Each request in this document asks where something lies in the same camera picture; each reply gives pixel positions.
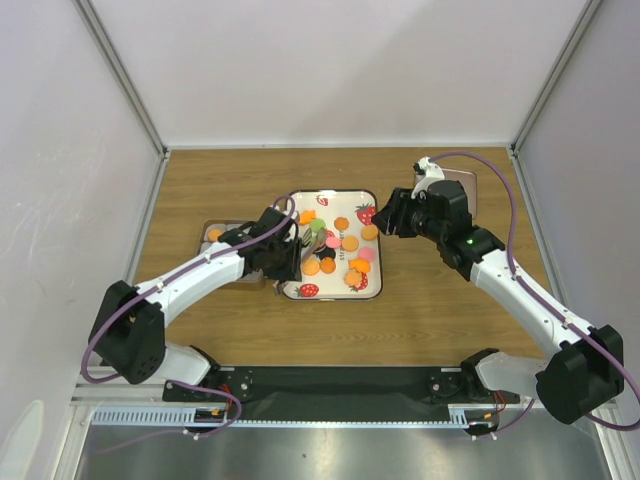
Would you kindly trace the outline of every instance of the orange food piece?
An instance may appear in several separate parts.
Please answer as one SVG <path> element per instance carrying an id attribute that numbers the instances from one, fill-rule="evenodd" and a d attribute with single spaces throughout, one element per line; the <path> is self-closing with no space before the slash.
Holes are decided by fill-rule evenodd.
<path id="1" fill-rule="evenodd" d="M 338 230 L 343 232 L 347 228 L 349 228 L 349 220 L 347 220 L 344 217 L 338 217 L 338 218 L 336 218 L 336 221 L 333 222 L 333 226 L 336 227 Z"/>
<path id="2" fill-rule="evenodd" d="M 320 262 L 315 258 L 308 258 L 306 262 L 302 265 L 302 273 L 305 275 L 315 275 L 320 271 Z"/>
<path id="3" fill-rule="evenodd" d="M 358 239 L 353 236 L 344 237 L 342 239 L 342 248 L 344 248 L 347 252 L 355 252 L 358 249 L 360 242 Z"/>
<path id="4" fill-rule="evenodd" d="M 360 273 L 369 273 L 371 271 L 371 265 L 362 258 L 356 258 L 355 260 L 349 260 L 349 268 L 357 270 Z"/>
<path id="5" fill-rule="evenodd" d="M 364 238 L 365 240 L 375 240 L 378 236 L 378 227 L 376 227 L 375 225 L 367 225 L 362 229 L 360 235 L 362 235 L 362 238 Z"/>
<path id="6" fill-rule="evenodd" d="M 350 287 L 360 285 L 360 282 L 362 282 L 362 274 L 356 270 L 349 270 L 344 276 L 344 283 Z"/>
<path id="7" fill-rule="evenodd" d="M 325 257 L 320 260 L 320 270 L 324 273 L 333 273 L 336 271 L 336 262 L 331 257 Z"/>
<path id="8" fill-rule="evenodd" d="M 211 230 L 209 230 L 209 233 L 207 233 L 207 238 L 212 243 L 217 242 L 218 238 L 220 238 L 220 235 L 222 235 L 223 233 L 224 232 L 219 228 L 212 228 Z"/>
<path id="9" fill-rule="evenodd" d="M 315 210 L 305 210 L 300 214 L 300 221 L 298 223 L 300 225 L 309 225 L 315 219 L 316 219 Z"/>

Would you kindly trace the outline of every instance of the white plate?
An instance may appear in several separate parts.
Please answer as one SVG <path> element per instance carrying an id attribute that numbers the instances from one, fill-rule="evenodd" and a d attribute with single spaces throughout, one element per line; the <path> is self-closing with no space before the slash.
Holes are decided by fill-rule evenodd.
<path id="1" fill-rule="evenodd" d="M 327 229 L 338 238 L 352 235 L 358 239 L 360 245 L 355 252 L 347 252 L 342 247 L 336 249 L 336 270 L 331 274 L 319 271 L 308 276 L 302 274 L 302 282 L 288 282 L 284 288 L 285 296 L 294 300 L 370 300 L 382 290 L 382 269 L 380 265 L 380 239 L 373 241 L 362 239 L 360 232 L 365 226 L 356 213 L 362 205 L 378 208 L 375 195 L 366 190 L 304 190 L 291 193 L 296 202 L 296 210 L 315 210 L 316 218 L 321 218 L 327 224 Z M 340 232 L 333 222 L 338 217 L 349 220 L 349 228 Z M 300 238 L 309 226 L 300 227 Z M 349 271 L 349 260 L 358 258 L 358 251 L 362 247 L 371 247 L 376 252 L 376 259 L 371 263 L 371 271 L 366 274 L 366 287 L 356 289 L 344 282 L 344 276 Z M 313 297 L 299 295 L 302 285 L 313 284 L 318 287 L 318 293 Z"/>

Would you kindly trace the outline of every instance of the pink cookie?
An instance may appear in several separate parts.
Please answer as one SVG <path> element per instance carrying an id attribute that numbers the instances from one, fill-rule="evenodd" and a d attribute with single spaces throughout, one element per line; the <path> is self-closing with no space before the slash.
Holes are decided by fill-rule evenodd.
<path id="1" fill-rule="evenodd" d="M 358 257 L 371 263 L 376 259 L 376 251 L 371 247 L 362 247 L 358 252 Z"/>
<path id="2" fill-rule="evenodd" d="M 338 237 L 329 237 L 325 243 L 329 248 L 338 248 L 342 244 Z"/>

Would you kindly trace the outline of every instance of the white wall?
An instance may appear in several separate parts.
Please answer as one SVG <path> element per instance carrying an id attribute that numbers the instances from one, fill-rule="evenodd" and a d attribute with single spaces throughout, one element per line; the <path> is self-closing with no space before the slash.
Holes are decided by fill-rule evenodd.
<path id="1" fill-rule="evenodd" d="M 158 159 L 71 1 L 0 2 L 0 65 L 0 462 L 41 399 L 42 479 Z"/>
<path id="2" fill-rule="evenodd" d="M 604 2 L 522 157 L 572 308 L 619 330 L 640 380 L 638 19 L 636 0 Z M 620 405 L 635 422 L 628 387 Z"/>
<path id="3" fill-rule="evenodd" d="M 171 146 L 509 142 L 585 0 L 94 0 Z"/>

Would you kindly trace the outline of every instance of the wooden tabletop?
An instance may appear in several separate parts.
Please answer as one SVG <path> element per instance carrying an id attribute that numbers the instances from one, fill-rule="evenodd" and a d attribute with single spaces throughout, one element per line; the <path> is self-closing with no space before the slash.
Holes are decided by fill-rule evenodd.
<path id="1" fill-rule="evenodd" d="M 160 190 L 138 280 L 163 274 L 195 254 L 209 219 L 257 219 L 279 195 L 298 189 L 367 189 L 382 207 L 396 186 L 413 185 L 412 165 L 440 148 L 174 151 Z M 471 151 L 495 162 L 518 195 L 515 253 L 546 279 L 520 190 L 503 148 Z M 486 167 L 442 162 L 478 175 L 476 223 L 506 242 L 509 203 Z M 493 299 L 446 267 L 424 238 L 382 238 L 384 289 L 368 302 L 309 302 L 257 292 L 217 290 L 167 331 L 220 363 L 263 365 L 445 365 L 496 347 L 540 356 L 520 325 Z"/>

